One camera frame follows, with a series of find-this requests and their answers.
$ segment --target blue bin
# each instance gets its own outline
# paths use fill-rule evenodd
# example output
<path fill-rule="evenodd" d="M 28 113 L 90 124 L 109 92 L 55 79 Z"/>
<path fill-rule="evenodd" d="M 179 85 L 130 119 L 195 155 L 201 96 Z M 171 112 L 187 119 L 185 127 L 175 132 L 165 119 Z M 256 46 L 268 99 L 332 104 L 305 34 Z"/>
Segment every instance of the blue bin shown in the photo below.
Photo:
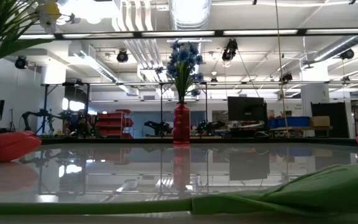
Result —
<path fill-rule="evenodd" d="M 277 128 L 277 119 L 270 119 L 267 124 L 270 128 Z"/>
<path fill-rule="evenodd" d="M 277 127 L 285 127 L 285 118 L 277 119 Z M 288 127 L 308 127 L 310 125 L 310 118 L 307 116 L 287 117 Z"/>

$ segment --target ceiling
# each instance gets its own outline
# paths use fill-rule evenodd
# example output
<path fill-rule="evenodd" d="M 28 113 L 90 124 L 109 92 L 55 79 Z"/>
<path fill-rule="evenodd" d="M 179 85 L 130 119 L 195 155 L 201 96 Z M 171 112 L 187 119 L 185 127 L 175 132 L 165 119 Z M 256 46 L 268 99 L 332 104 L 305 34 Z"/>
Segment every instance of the ceiling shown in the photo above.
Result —
<path fill-rule="evenodd" d="M 334 28 L 334 27 L 358 27 L 358 2 L 354 5 L 338 4 L 330 6 L 310 6 L 313 3 L 332 4 L 336 2 L 348 2 L 347 0 L 332 1 L 291 1 L 278 0 L 281 4 L 278 7 L 278 20 L 280 29 L 297 28 Z M 212 0 L 211 13 L 208 22 L 209 29 L 276 29 L 276 7 L 266 6 L 263 3 L 274 3 L 274 1 L 258 1 L 256 6 L 250 5 L 251 0 L 243 1 L 215 1 Z M 170 15 L 167 10 L 168 1 L 151 1 L 151 21 L 154 30 L 169 30 Z M 132 22 L 135 24 L 135 8 L 132 8 Z M 96 32 L 109 31 L 114 32 L 111 25 L 111 18 L 103 18 L 98 24 L 90 24 L 86 19 L 82 19 L 79 24 L 65 24 L 58 27 L 60 32 Z M 303 52 L 317 52 L 341 36 L 312 36 L 312 37 L 241 37 L 237 38 L 240 55 L 236 55 L 230 67 L 223 67 L 221 52 L 228 42 L 228 38 L 210 38 L 211 42 L 203 44 L 204 64 L 200 70 L 204 73 L 204 79 L 209 80 L 211 72 L 217 72 L 218 81 L 236 82 L 248 81 L 250 78 L 254 81 L 266 81 L 275 79 L 278 81 L 279 73 L 277 69 L 286 64 L 291 58 L 296 57 Z M 113 71 L 121 82 L 140 82 L 137 76 L 138 63 L 128 50 L 129 61 L 127 63 L 118 63 L 116 55 L 119 49 L 125 49 L 123 40 L 81 40 L 81 45 L 87 49 L 89 45 L 96 50 L 96 58 L 104 63 L 108 69 Z M 167 39 L 157 39 L 158 51 L 161 55 L 164 65 L 167 63 L 171 49 Z M 358 57 L 358 45 L 353 47 L 355 57 Z M 101 75 L 87 66 L 73 60 L 74 57 L 62 55 L 69 62 L 69 67 L 74 68 L 67 72 L 69 78 L 82 78 L 86 82 L 102 82 Z M 342 61 L 339 59 L 329 59 L 329 76 L 331 79 L 341 78 L 344 74 L 358 70 L 358 60 L 341 67 Z M 294 80 L 299 79 L 300 67 L 292 68 Z M 333 85 L 333 88 L 340 88 L 341 85 Z M 234 88 L 234 86 L 219 86 L 219 88 Z M 252 86 L 241 86 L 241 88 L 252 88 Z M 108 88 L 108 90 L 117 90 L 119 88 Z M 106 91 L 106 88 L 93 88 L 93 91 Z"/>

